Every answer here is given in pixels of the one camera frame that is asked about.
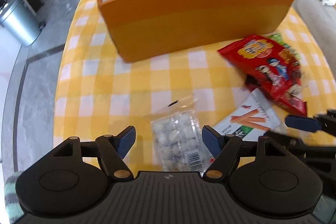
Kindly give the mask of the white carrot stick packet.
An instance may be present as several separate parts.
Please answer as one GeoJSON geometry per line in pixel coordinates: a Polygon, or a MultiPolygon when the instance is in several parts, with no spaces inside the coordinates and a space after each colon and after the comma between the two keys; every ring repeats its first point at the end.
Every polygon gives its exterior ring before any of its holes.
{"type": "Polygon", "coordinates": [[[255,89],[230,115],[213,126],[221,135],[236,135],[243,141],[257,141],[281,124],[270,102],[255,89]]]}

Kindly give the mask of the clear white candy pack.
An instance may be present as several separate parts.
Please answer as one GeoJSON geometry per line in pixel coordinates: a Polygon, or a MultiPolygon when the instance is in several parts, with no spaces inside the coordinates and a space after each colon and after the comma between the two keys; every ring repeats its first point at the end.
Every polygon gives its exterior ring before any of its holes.
{"type": "Polygon", "coordinates": [[[202,141],[196,100],[176,100],[150,117],[154,148],[167,172],[204,174],[213,156],[202,141]]]}

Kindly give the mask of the large red snack bag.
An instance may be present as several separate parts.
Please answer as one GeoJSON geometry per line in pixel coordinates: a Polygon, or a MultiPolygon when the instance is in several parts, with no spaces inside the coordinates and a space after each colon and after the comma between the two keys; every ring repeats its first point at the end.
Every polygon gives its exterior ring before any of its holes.
{"type": "Polygon", "coordinates": [[[250,89],[259,88],[290,114],[307,116],[300,63],[289,48],[270,38],[250,35],[218,52],[247,75],[245,84],[250,89]]]}

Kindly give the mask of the green snack packet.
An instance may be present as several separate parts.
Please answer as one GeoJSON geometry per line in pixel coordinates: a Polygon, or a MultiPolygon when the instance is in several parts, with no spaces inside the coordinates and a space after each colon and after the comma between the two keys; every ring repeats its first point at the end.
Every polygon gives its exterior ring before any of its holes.
{"type": "Polygon", "coordinates": [[[267,38],[272,39],[276,43],[282,45],[284,48],[290,48],[290,45],[287,44],[286,42],[284,42],[284,40],[283,40],[283,38],[282,38],[282,36],[281,36],[280,33],[271,34],[271,35],[267,36],[267,38]]]}

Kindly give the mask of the yellow checkered tablecloth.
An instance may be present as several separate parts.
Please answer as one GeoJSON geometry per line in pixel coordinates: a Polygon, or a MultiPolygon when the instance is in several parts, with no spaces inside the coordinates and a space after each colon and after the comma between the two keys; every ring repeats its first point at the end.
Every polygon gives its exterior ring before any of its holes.
{"type": "Polygon", "coordinates": [[[125,162],[133,173],[160,170],[150,116],[192,96],[201,125],[215,125],[249,95],[245,76],[219,54],[222,43],[125,63],[108,35],[97,0],[80,0],[68,32],[55,95],[54,145],[93,141],[132,125],[125,162]]]}

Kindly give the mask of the beige sofa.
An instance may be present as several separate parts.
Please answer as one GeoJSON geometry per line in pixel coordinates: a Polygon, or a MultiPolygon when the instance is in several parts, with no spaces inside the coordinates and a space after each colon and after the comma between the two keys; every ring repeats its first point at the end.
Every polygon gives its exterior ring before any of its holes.
{"type": "Polygon", "coordinates": [[[295,0],[294,9],[328,59],[335,57],[335,7],[324,6],[320,0],[295,0]]]}

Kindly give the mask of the silver trash can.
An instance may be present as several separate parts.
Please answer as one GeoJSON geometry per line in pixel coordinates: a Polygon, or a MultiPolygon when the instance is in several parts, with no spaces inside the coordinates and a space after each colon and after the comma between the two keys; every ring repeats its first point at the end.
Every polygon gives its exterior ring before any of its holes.
{"type": "Polygon", "coordinates": [[[6,0],[1,7],[1,25],[28,47],[39,37],[46,23],[37,18],[24,0],[6,0]]]}

